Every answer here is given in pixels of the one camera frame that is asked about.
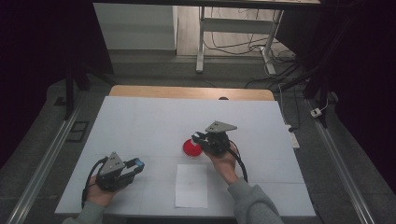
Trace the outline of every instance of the red object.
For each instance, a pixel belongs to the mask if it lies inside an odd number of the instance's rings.
[[[202,153],[201,147],[198,144],[193,145],[191,139],[184,142],[183,151],[189,157],[197,157]]]

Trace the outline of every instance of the white tabletop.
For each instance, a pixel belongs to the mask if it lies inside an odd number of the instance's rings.
[[[277,102],[107,96],[55,211],[81,211],[81,191],[93,165],[112,151],[123,161],[140,158],[144,171],[116,195],[106,213],[149,217],[233,217],[233,199],[210,159],[187,158],[183,143],[214,120],[237,126],[227,132],[241,153],[249,184],[258,184],[281,216],[314,216]],[[175,206],[177,166],[203,164],[207,208]],[[242,176],[237,165],[237,173]]]

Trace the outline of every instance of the gray carpet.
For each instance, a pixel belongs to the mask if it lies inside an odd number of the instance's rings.
[[[116,75],[112,78],[119,84],[130,85],[244,88],[245,84],[253,78],[265,77],[262,70],[263,64],[260,60],[209,59],[206,60],[208,63],[205,64],[205,71],[201,75],[195,74],[195,63],[191,59],[151,58],[150,63],[139,62],[139,60],[141,59],[133,58],[128,63],[114,62]],[[281,71],[285,67],[285,64],[278,65],[276,69]],[[64,219],[62,216],[54,215],[54,210],[84,147],[101,103],[110,90],[110,86],[101,79],[90,76],[90,80],[92,81],[91,90],[88,92],[76,119],[76,122],[87,121],[87,133],[80,142],[78,141],[79,133],[68,135],[67,139],[69,141],[64,143],[25,223],[60,223]],[[266,79],[262,82],[252,83],[249,87],[265,89],[272,81],[272,79]],[[301,97],[303,87],[304,84],[295,88],[297,97],[294,97],[294,88],[283,92],[284,113],[288,123],[293,127],[300,126],[295,134],[301,147],[295,151],[295,154],[312,202],[323,221],[319,217],[287,217],[284,218],[284,221],[290,224],[360,223],[353,204],[344,190],[344,186],[320,139],[314,121],[309,116],[304,99]],[[58,97],[63,96],[64,84],[62,82],[49,88],[48,100],[40,115],[14,155],[0,171],[0,223],[7,221],[9,214],[63,121],[64,106],[54,105]],[[350,172],[361,189],[364,199],[373,212],[375,220],[377,223],[396,223],[395,195],[371,164],[359,144],[338,120],[333,112],[334,106],[332,103],[328,108],[329,130],[331,130],[336,145],[341,150]],[[219,220],[195,221],[196,223],[219,223]],[[104,221],[104,223],[160,222],[184,223],[186,220],[156,218],[132,218],[127,220],[124,217],[106,216]]]

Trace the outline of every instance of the gray sleeve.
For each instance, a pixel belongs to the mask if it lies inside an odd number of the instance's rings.
[[[228,187],[235,204],[233,213],[238,224],[281,224],[277,209],[260,186],[251,187],[243,178],[239,178]]]
[[[63,224],[100,224],[105,208],[96,203],[85,202],[84,209],[77,218],[69,217]]]

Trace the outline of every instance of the human arm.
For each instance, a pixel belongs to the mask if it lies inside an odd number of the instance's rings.
[[[231,150],[237,152],[231,144]],[[206,153],[212,160],[216,171],[229,185],[228,191],[235,201],[233,212],[239,224],[268,223],[281,224],[277,209],[271,199],[262,191],[260,186],[251,187],[243,178],[235,173],[235,158],[229,152],[221,157]]]
[[[116,192],[101,190],[95,184],[96,176],[90,179],[88,188],[87,202],[84,208],[76,218],[69,217],[64,220],[63,224],[91,224],[102,223],[102,216],[106,208],[110,205]]]

